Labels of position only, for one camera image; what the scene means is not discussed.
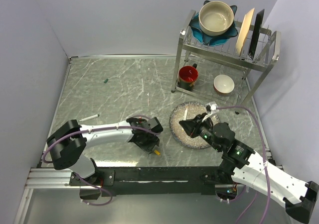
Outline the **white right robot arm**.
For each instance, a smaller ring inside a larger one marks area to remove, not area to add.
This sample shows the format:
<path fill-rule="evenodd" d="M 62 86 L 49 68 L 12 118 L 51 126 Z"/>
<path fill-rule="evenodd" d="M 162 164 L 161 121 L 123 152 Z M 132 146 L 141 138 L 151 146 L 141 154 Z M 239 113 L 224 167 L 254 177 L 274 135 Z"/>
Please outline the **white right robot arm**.
<path fill-rule="evenodd" d="M 201 137 L 223 153 L 218 167 L 219 180 L 250 187 L 277 202 L 293 219 L 308 224 L 318 199 L 318 184 L 299 180 L 264 161 L 257 151 L 235 138 L 228 123 L 213 124 L 205 116 L 203 113 L 179 124 L 189 137 Z"/>

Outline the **white pen yellow tip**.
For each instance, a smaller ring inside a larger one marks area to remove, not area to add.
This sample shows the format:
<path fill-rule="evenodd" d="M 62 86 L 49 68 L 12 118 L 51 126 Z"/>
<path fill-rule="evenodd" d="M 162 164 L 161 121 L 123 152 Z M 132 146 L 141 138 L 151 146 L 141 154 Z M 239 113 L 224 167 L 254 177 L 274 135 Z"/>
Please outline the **white pen yellow tip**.
<path fill-rule="evenodd" d="M 188 114 L 188 108 L 186 108 L 185 111 L 184 111 L 183 120 L 187 119 L 187 114 Z"/>

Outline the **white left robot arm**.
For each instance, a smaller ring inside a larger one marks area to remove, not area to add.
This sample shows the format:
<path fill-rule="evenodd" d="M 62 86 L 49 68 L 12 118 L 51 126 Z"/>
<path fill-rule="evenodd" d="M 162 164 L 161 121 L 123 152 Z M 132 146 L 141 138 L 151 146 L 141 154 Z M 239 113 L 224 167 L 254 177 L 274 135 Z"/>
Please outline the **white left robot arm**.
<path fill-rule="evenodd" d="M 86 184 L 93 185 L 101 177 L 101 172 L 94 159 L 84 155 L 86 148 L 132 142 L 150 154 L 159 146 L 159 135 L 162 132 L 163 127 L 157 117 L 130 117 L 103 125 L 84 125 L 72 119 L 47 139 L 47 150 L 42 155 L 42 162 L 52 163 L 55 170 L 70 169 Z"/>

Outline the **white pen green tip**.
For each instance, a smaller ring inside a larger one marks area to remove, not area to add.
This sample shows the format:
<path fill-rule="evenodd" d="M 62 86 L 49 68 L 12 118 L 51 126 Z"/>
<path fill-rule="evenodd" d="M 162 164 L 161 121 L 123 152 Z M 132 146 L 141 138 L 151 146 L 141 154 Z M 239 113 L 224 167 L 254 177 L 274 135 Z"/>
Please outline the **white pen green tip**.
<path fill-rule="evenodd" d="M 100 114 L 95 114 L 95 115 L 92 115 L 92 116 L 89 116 L 89 117 L 85 117 L 85 118 L 82 118 L 79 120 L 79 122 L 84 122 L 84 121 L 88 121 L 88 120 L 91 120 L 91 119 L 95 119 L 95 118 L 98 118 L 100 116 Z"/>

